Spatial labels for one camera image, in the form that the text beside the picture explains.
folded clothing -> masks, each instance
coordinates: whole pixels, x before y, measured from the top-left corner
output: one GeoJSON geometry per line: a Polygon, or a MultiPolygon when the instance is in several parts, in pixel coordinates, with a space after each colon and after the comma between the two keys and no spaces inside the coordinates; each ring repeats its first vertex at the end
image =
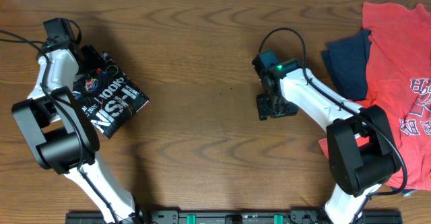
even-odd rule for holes
{"type": "MultiPolygon", "coordinates": [[[[407,189],[431,190],[431,13],[418,4],[365,3],[362,25],[371,30],[368,93],[357,102],[380,106],[408,172],[407,189]]],[[[319,141],[327,155],[325,141],[319,141]]],[[[399,187],[400,170],[386,183],[399,187]]]]}
{"type": "Polygon", "coordinates": [[[330,42],[321,53],[323,62],[339,94],[351,100],[365,100],[367,84],[365,68],[370,56],[370,30],[358,35],[330,42]]]}
{"type": "Polygon", "coordinates": [[[109,139],[148,103],[148,97],[108,53],[98,54],[93,46],[84,46],[81,51],[88,69],[75,76],[73,95],[90,122],[109,139]]]}

wood grain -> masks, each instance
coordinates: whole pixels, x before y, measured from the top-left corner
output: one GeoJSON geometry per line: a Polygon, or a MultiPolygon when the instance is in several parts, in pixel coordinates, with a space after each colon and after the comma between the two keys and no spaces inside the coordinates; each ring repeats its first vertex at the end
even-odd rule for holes
{"type": "MultiPolygon", "coordinates": [[[[73,19],[82,43],[107,51],[150,97],[111,140],[101,136],[112,173],[145,207],[321,207],[334,187],[317,144],[325,134],[303,112],[260,122],[262,89],[251,61],[270,30],[296,28],[309,67],[333,87],[320,51],[360,31],[365,1],[431,9],[431,0],[2,0],[0,28],[43,40],[43,21],[73,19]]],[[[301,57],[289,33],[274,35],[267,48],[282,59],[301,57]]],[[[2,223],[64,223],[69,211],[96,210],[75,184],[38,167],[11,116],[34,87],[35,56],[28,45],[0,45],[2,223]]],[[[367,208],[430,223],[430,201],[419,191],[376,197],[367,208]]]]}

black base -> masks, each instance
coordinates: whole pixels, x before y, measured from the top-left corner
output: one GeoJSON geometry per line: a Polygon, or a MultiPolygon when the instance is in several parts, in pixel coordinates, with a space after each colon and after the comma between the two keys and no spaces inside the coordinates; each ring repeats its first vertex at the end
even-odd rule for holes
{"type": "Polygon", "coordinates": [[[284,116],[295,116],[298,113],[297,105],[293,103],[284,103],[280,106],[281,110],[274,110],[269,107],[269,98],[266,94],[261,94],[256,97],[257,111],[260,120],[267,120],[268,116],[271,118],[279,118],[284,116]]]}
{"type": "MultiPolygon", "coordinates": [[[[271,213],[211,213],[151,211],[154,224],[330,224],[322,210],[293,210],[271,213]]],[[[65,224],[104,224],[100,213],[71,213],[65,224]]],[[[364,211],[355,224],[402,224],[399,211],[364,211]]]]}

red shirt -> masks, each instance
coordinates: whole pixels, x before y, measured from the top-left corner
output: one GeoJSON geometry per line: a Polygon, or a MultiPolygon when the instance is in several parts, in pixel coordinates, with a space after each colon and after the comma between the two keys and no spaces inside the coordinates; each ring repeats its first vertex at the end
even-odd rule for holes
{"type": "MultiPolygon", "coordinates": [[[[407,166],[407,188],[431,190],[431,13],[422,4],[410,11],[364,3],[362,26],[371,30],[371,48],[367,97],[357,103],[385,110],[407,166]]],[[[326,139],[319,143],[327,156],[326,139]]],[[[402,180],[399,171],[387,184],[399,187],[402,180]]]]}

printed logo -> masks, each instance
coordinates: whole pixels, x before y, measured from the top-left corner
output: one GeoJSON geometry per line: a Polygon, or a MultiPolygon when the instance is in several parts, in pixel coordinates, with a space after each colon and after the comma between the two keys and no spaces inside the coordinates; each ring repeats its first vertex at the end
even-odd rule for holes
{"type": "Polygon", "coordinates": [[[97,79],[89,79],[86,81],[86,90],[91,91],[92,89],[96,89],[99,86],[99,81],[97,79]]]}
{"type": "Polygon", "coordinates": [[[416,126],[416,120],[403,120],[399,119],[399,130],[401,130],[405,135],[415,135],[419,136],[420,132],[418,131],[418,127],[416,126]]]}
{"type": "Polygon", "coordinates": [[[85,106],[82,106],[82,110],[84,111],[84,113],[86,114],[87,117],[89,117],[91,115],[91,113],[93,113],[93,111],[97,109],[97,105],[93,105],[90,108],[87,108],[85,106]]]}
{"type": "Polygon", "coordinates": [[[104,91],[99,95],[100,98],[105,100],[109,100],[105,105],[102,106],[96,113],[95,119],[91,120],[91,123],[101,132],[103,133],[103,127],[108,127],[112,123],[114,123],[114,119],[117,116],[120,116],[123,110],[129,108],[128,103],[126,103],[126,99],[128,97],[132,99],[136,99],[139,96],[139,92],[134,90],[132,87],[128,85],[124,85],[121,88],[121,84],[126,84],[125,80],[120,77],[113,81],[104,91]],[[114,93],[119,90],[123,93],[123,96],[120,98],[118,96],[114,96],[114,93]]]}
{"type": "Polygon", "coordinates": [[[422,117],[425,110],[431,112],[431,79],[410,79],[410,89],[419,95],[409,114],[422,117]]]}
{"type": "Polygon", "coordinates": [[[424,129],[425,134],[431,135],[431,119],[425,122],[420,122],[420,125],[424,129]]]}

